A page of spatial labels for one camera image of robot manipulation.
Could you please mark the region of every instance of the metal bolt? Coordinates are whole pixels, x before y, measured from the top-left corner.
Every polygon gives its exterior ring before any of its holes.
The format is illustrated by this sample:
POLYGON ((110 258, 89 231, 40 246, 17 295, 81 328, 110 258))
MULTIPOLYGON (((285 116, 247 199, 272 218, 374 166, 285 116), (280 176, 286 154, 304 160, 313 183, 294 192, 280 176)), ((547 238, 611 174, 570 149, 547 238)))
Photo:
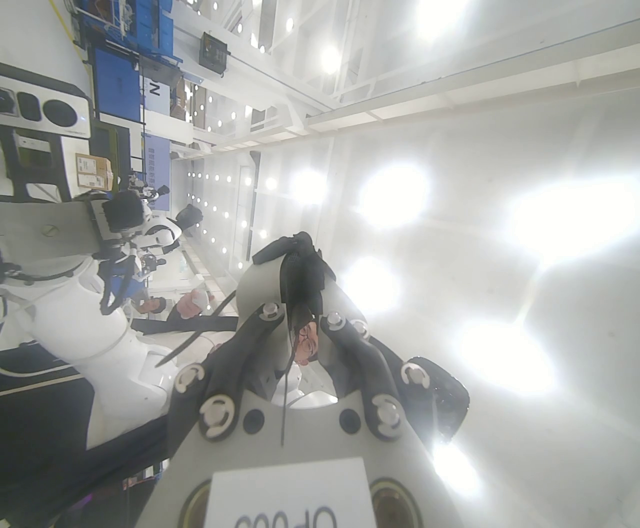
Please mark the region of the metal bolt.
POLYGON ((236 406, 226 394, 210 397, 200 406, 200 415, 207 430, 207 438, 216 438, 224 433, 234 418, 236 406))
POLYGON ((178 372, 173 385, 180 394, 184 394, 187 392, 189 386, 194 384, 196 378, 202 381, 204 379, 204 374, 204 368, 199 363, 187 365, 178 372))
POLYGON ((378 418, 384 425, 394 427, 400 421, 400 413, 393 403, 385 401, 378 407, 378 418))
POLYGON ((276 303, 266 303, 262 308, 262 314, 269 319, 278 315, 278 305, 276 303))
POLYGON ((404 411, 400 402, 388 394, 376 394, 371 403, 377 407, 378 432, 389 439, 402 436, 404 411))
POLYGON ((363 339, 369 338, 369 327, 367 327, 367 323, 360 319, 354 319, 352 320, 351 325, 356 329, 356 332, 358 332, 363 339))
POLYGON ((57 236, 58 234, 60 234, 60 229, 58 229, 56 226, 54 225, 43 225, 42 229, 40 229, 40 232, 45 236, 45 237, 54 237, 57 236))
POLYGON ((326 316, 326 322, 332 326, 338 326, 342 322, 342 316, 338 312, 330 312, 326 316))
POLYGON ((422 385, 424 388, 429 388, 431 379, 429 374, 420 366, 415 363, 405 363, 400 370, 400 376, 407 385, 422 385))

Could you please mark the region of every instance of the sign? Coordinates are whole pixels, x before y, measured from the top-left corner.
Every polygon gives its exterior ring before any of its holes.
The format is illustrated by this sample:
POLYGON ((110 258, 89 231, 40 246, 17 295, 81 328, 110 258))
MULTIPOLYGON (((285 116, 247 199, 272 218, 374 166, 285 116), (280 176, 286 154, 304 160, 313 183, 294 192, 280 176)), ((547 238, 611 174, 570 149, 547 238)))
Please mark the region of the sign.
POLYGON ((213 474, 205 528, 376 528, 362 458, 213 474))
MULTIPOLYGON (((147 185, 158 190, 163 185, 171 188, 171 141, 158 136, 145 135, 145 170, 147 185)), ((150 209, 169 211, 171 194, 160 196, 150 202, 150 209)))
POLYGON ((145 108, 159 114, 169 115, 170 94, 169 87, 163 83, 152 81, 148 77, 144 78, 143 93, 145 98, 145 108))

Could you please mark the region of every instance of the blue banner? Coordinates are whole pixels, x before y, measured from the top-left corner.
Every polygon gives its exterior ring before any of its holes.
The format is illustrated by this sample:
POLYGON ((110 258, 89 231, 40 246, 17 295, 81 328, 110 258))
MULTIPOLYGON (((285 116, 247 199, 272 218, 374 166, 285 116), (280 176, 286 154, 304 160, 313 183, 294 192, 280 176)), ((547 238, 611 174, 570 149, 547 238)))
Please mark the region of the blue banner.
MULTIPOLYGON (((145 135, 145 169, 147 185, 159 189, 163 185, 171 188, 170 140, 158 136, 145 135)), ((169 211, 170 195, 160 196, 149 207, 158 211, 169 211)))

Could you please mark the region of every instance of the ceiling light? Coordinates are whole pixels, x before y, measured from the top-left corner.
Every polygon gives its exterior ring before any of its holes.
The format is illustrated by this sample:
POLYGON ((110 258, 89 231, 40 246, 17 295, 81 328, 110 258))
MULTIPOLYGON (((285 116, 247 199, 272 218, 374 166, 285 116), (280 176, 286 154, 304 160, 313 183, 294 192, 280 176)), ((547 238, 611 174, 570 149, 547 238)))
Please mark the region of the ceiling light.
POLYGON ((334 74, 340 67, 340 53, 335 46, 327 46, 320 56, 320 61, 326 73, 334 74))
POLYGON ((321 204, 326 193, 324 175, 313 170, 297 174, 292 183, 292 195, 303 204, 321 204))
POLYGON ((469 0, 420 0, 416 16, 420 36, 435 40, 462 18, 468 4, 469 0))
POLYGON ((364 257, 347 270, 343 289, 365 315, 394 308, 400 295, 397 277, 373 257, 364 257))
POLYGON ((546 265, 601 249, 640 226, 640 185, 631 178, 568 181, 517 200, 515 239, 546 265))
POLYGON ((461 495, 473 495, 480 487, 476 470, 453 444, 438 444, 433 448, 433 468, 443 481, 461 495))
POLYGON ((546 355, 519 324, 480 321, 466 325, 461 357, 486 380, 520 394, 542 394, 554 384, 546 355))
POLYGON ((416 167, 390 166, 365 184, 360 212, 376 227, 398 227, 418 217, 426 195, 427 180, 416 167))

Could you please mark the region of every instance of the cardboard box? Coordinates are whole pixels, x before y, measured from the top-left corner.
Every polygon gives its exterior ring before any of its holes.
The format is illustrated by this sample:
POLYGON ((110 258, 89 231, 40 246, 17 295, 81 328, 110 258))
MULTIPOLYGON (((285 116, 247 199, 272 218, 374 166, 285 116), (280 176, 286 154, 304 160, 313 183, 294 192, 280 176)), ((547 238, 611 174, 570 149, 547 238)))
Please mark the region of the cardboard box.
POLYGON ((111 162, 105 157, 76 154, 76 168, 78 187, 111 191, 113 172, 111 171, 111 162))
POLYGON ((187 106, 187 94, 184 89, 184 77, 175 85, 175 103, 183 108, 187 106))
POLYGON ((171 108, 171 117, 175 117, 176 119, 179 119, 180 121, 184 121, 184 117, 186 116, 186 112, 184 111, 184 108, 182 106, 180 106, 179 104, 176 104, 173 108, 171 108))

